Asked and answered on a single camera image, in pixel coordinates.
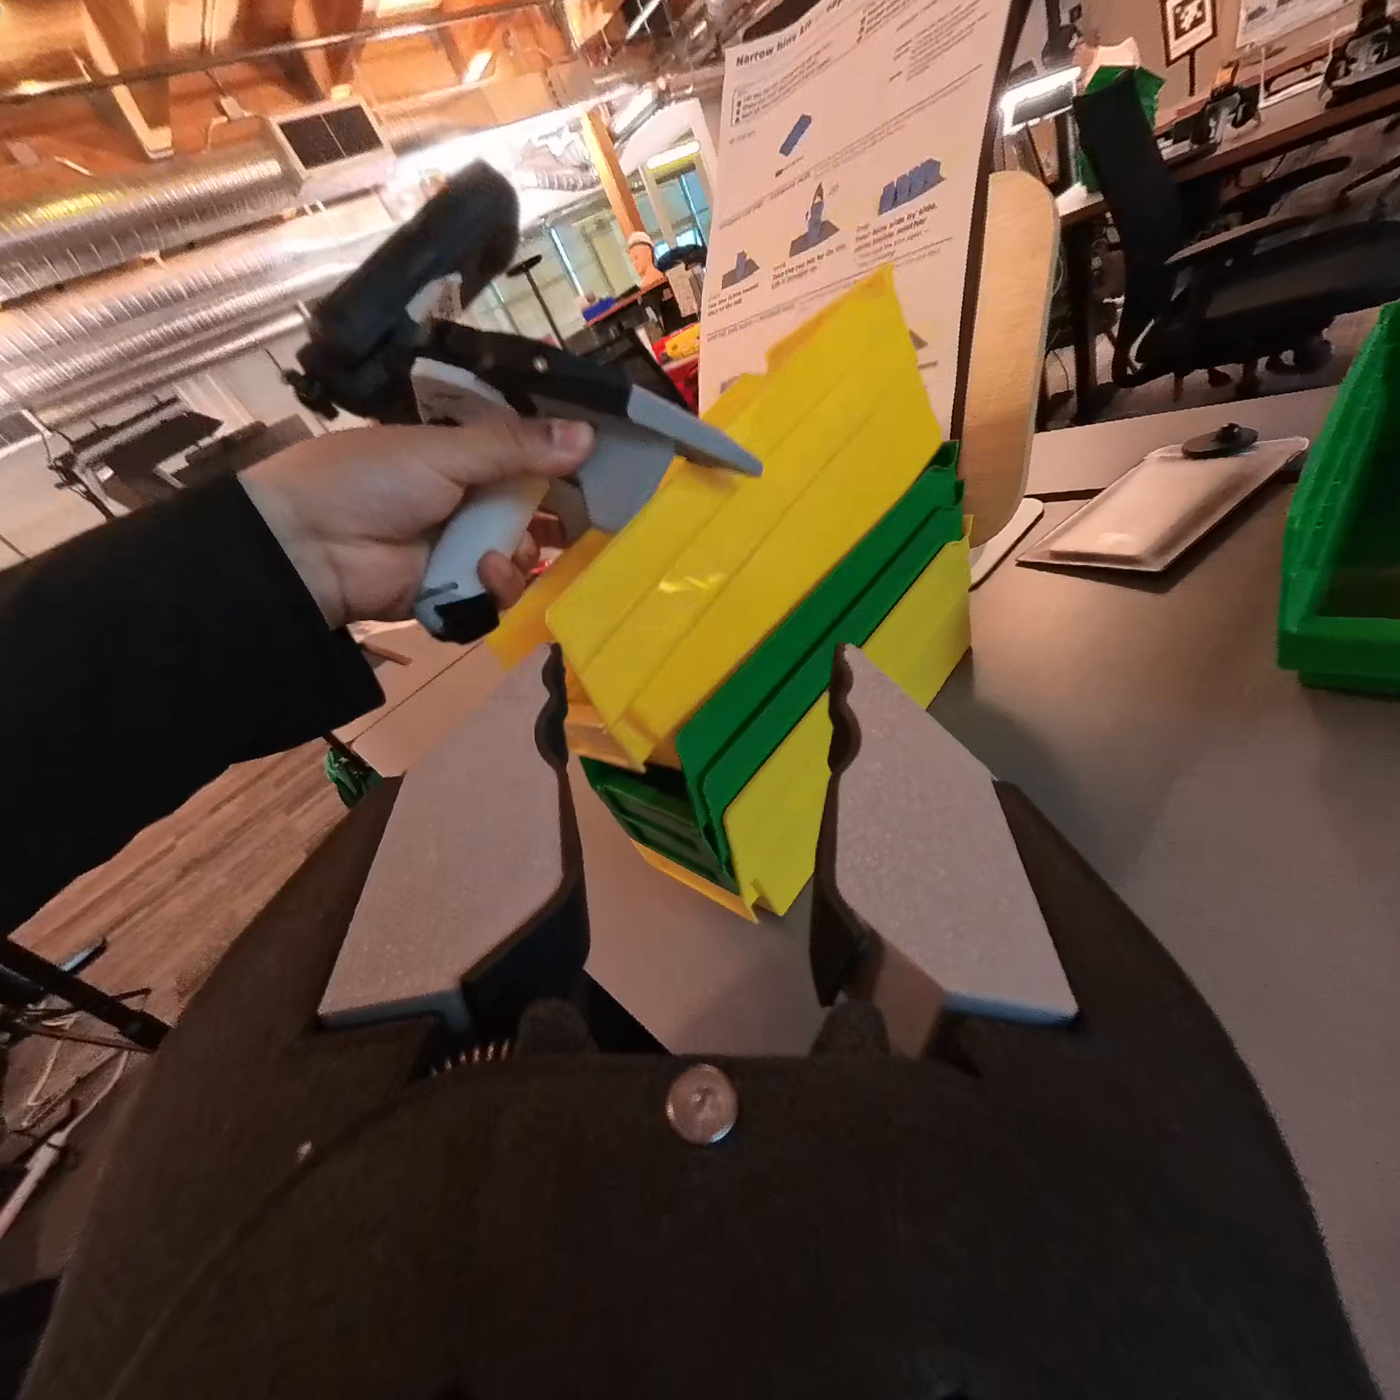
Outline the black tripod leg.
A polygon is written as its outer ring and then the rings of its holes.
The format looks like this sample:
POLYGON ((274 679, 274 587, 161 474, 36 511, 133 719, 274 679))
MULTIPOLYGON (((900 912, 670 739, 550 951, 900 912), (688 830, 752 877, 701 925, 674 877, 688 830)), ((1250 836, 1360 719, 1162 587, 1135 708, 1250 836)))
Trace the black tripod leg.
POLYGON ((154 1016, 146 1007, 133 1007, 133 995, 106 995, 100 981, 84 978, 85 964, 100 964, 106 951, 106 938, 100 938, 85 955, 77 964, 49 964, 36 951, 27 951, 23 938, 0 938, 0 970, 7 970, 7 1034, 45 1034, 45 1007, 63 1007, 77 1016, 91 1016, 116 1034, 116 1047, 161 1047, 170 1022, 154 1016))

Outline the black office chair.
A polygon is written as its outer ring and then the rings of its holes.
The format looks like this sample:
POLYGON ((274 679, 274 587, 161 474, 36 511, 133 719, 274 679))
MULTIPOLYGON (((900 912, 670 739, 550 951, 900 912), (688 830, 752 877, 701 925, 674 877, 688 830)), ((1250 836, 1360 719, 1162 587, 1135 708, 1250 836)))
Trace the black office chair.
POLYGON ((1116 388, 1182 383, 1240 361, 1240 393, 1257 393, 1262 361, 1285 355, 1291 374, 1315 374, 1329 361, 1325 327, 1343 315, 1395 304, 1392 217, 1284 208, 1285 195, 1345 174, 1351 157, 1268 174, 1188 227, 1132 82, 1081 96, 1074 114, 1124 251, 1116 388))

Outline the yellow plastic bin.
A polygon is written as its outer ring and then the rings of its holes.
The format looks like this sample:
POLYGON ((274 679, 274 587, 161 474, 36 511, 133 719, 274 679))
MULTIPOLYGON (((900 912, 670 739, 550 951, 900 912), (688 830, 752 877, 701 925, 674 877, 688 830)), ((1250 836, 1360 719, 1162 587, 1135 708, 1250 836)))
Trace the yellow plastic bin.
POLYGON ((764 474, 674 457, 624 537, 582 531, 485 635, 501 672, 564 649, 574 757, 674 765, 674 727, 925 474, 948 430, 900 268, 784 334, 701 421, 764 474))
MULTIPOLYGON (((886 619, 860 643, 866 659, 900 679, 916 700, 932 700, 957 659, 974 643, 974 618, 968 618, 968 537, 948 540, 932 566, 906 585, 906 595, 886 608, 886 619)), ((646 867, 659 877, 701 891, 711 903, 757 921, 791 912, 799 887, 819 872, 819 830, 822 830, 822 805, 826 805, 826 753, 833 753, 833 712, 826 698, 784 737, 784 747, 757 765, 757 779, 731 799, 727 830, 738 843, 738 878, 739 891, 727 891, 688 867, 631 843, 646 867)))

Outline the black metal cart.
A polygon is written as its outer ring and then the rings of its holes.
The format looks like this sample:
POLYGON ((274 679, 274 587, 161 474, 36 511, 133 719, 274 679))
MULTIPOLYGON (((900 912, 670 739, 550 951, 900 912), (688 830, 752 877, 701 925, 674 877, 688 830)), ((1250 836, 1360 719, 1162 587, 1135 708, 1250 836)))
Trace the black metal cart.
POLYGON ((205 417, 181 393, 170 393, 116 428, 91 428, 70 439, 49 457, 49 471, 63 490, 91 502, 105 519, 121 519, 161 498, 181 498, 192 484, 237 474, 291 442, 311 442, 301 417, 225 428, 220 417, 205 417))

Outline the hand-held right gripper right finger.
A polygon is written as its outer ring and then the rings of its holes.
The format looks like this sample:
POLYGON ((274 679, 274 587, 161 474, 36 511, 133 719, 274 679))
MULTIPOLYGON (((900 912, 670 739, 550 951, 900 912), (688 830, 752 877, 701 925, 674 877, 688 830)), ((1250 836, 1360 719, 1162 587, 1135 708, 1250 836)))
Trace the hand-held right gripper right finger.
POLYGON ((833 651, 833 753, 812 877, 819 1007, 875 1007, 903 1057, 948 1016, 1081 1016, 993 771, 857 643, 833 651))

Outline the wooden desk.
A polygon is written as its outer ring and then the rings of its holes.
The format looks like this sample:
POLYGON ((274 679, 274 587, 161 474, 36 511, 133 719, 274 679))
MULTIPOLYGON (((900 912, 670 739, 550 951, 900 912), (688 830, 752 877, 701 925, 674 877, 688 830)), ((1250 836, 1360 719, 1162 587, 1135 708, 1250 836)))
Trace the wooden desk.
POLYGON ((1315 141, 1345 137, 1357 123, 1392 117, 1395 109, 1400 109, 1400 82, 1373 87, 1360 96, 1345 96, 1333 109, 1325 109, 1321 90, 1284 96, 1250 129, 1240 129, 1228 148, 1188 151, 1182 161, 1166 161, 1166 178, 1182 195, 1182 220, 1207 227, 1218 217, 1218 202, 1228 202, 1222 187, 1246 166, 1262 166, 1262 161, 1275 161, 1297 148, 1315 148, 1315 141))

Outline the person's left hand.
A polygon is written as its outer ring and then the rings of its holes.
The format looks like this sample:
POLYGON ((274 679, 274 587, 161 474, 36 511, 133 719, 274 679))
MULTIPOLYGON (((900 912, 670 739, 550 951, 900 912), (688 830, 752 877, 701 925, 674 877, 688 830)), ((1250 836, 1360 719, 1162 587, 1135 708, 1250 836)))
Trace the person's left hand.
POLYGON ((244 471, 244 490, 317 618, 407 619, 446 523, 485 484, 547 484, 597 450, 588 421, 485 408, 466 428, 351 428, 244 471))

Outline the person's left forearm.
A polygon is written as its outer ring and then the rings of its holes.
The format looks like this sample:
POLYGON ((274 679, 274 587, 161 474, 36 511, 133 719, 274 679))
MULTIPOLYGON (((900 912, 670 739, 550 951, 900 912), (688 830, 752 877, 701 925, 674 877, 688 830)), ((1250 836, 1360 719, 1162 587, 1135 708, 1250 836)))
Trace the person's left forearm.
POLYGON ((0 575, 0 928, 231 764, 386 700, 237 474, 0 575))

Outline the red plastic crate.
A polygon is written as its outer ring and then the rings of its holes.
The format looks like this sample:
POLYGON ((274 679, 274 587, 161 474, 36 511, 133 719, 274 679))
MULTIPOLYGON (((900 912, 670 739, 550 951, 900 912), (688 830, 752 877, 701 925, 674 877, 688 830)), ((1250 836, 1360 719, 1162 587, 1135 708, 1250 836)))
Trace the red plastic crate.
POLYGON ((699 349, 701 349, 701 324, 684 324, 670 334, 654 338, 654 361, 659 374, 674 383, 674 393, 688 402, 688 408, 699 408, 699 349))

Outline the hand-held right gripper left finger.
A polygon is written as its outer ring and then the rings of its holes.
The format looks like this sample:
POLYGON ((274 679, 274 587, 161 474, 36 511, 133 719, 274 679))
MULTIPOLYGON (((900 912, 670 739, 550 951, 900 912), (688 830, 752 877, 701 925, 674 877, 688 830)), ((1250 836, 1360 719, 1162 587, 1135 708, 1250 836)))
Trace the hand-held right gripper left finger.
POLYGON ((440 1016, 518 1034, 588 955, 564 651, 539 643, 393 795, 331 965, 331 1034, 440 1016))

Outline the grey tray with black knob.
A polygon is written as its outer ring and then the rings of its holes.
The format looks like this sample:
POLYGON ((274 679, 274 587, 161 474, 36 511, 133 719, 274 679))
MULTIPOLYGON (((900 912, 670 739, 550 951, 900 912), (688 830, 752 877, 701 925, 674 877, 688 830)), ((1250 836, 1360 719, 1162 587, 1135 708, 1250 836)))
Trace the grey tray with black knob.
POLYGON ((1218 523, 1305 467, 1307 439, 1267 439, 1231 451, 1157 450, 1026 548, 1022 566, 1166 575, 1218 523))

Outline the wooden chair back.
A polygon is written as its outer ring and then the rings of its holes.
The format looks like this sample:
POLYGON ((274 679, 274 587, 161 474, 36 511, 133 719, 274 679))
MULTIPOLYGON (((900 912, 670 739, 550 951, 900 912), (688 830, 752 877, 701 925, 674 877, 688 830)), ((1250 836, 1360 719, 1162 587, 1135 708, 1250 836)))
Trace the wooden chair back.
POLYGON ((974 564, 1011 531, 1038 439, 1062 205, 1035 174, 987 174, 957 471, 974 564))

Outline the white instruction poster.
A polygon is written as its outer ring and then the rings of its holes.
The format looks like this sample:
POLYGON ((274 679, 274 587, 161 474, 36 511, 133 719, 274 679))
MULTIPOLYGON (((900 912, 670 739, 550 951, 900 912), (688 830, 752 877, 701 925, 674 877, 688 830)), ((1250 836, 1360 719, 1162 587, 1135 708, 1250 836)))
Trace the white instruction poster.
POLYGON ((701 282, 701 404, 893 264, 940 428, 965 428, 987 123, 1011 0, 826 0, 727 48, 701 282))

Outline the silver ventilation duct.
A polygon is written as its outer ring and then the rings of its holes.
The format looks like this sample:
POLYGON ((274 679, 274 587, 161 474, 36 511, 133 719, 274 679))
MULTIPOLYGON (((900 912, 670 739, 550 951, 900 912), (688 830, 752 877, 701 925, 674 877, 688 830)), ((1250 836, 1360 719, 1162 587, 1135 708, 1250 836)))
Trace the silver ventilation duct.
POLYGON ((428 178, 449 178, 491 148, 506 151, 506 182, 588 195, 599 182, 588 166, 526 161, 518 174, 518 148, 577 114, 582 102, 501 129, 407 114, 386 123, 393 166, 311 182, 280 166, 260 123, 247 148, 7 205, 7 417, 84 417, 84 404, 63 408, 70 393, 154 376, 170 344, 317 296, 407 220, 428 178))

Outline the green bag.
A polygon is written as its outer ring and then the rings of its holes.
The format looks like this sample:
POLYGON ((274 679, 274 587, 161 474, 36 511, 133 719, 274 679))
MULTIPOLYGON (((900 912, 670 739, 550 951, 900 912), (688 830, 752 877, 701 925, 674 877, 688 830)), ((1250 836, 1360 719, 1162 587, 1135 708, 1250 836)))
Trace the green bag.
MULTIPOLYGON (((1162 74, 1144 72, 1144 63, 1098 63, 1098 72, 1085 74, 1081 96, 1091 96, 1091 90, 1104 90, 1104 87, 1116 87, 1116 82, 1132 82, 1132 90, 1135 90, 1135 102, 1143 102, 1143 114, 1144 114, 1144 129, 1157 129, 1162 74)), ((1074 114, 1074 178, 1085 182, 1085 195, 1104 187, 1104 182, 1098 182, 1098 166, 1091 166, 1091 151, 1085 151, 1081 114, 1074 114)))

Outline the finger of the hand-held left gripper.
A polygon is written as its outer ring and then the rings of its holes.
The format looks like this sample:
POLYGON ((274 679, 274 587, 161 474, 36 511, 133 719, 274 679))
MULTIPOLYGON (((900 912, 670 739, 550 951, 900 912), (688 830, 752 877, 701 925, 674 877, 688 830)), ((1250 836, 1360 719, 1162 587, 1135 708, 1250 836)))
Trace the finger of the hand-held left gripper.
POLYGON ((627 388, 627 421, 654 439, 690 439, 701 428, 688 404, 674 404, 646 383, 627 388))
POLYGON ((607 537, 618 537, 654 498, 674 451, 688 467, 764 474, 764 457, 711 421, 654 430, 627 417, 599 417, 588 428, 597 450, 574 474, 582 490, 582 519, 607 537))

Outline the white air vent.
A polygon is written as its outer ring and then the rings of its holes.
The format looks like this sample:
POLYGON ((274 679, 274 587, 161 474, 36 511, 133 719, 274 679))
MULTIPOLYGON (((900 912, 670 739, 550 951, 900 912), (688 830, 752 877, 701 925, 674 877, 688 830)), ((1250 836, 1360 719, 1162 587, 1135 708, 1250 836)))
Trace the white air vent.
POLYGON ((370 102, 316 102, 301 114, 263 117, 272 148, 280 151, 280 166, 291 178, 325 178, 325 174, 386 174, 393 166, 393 148, 386 123, 370 114, 370 102))

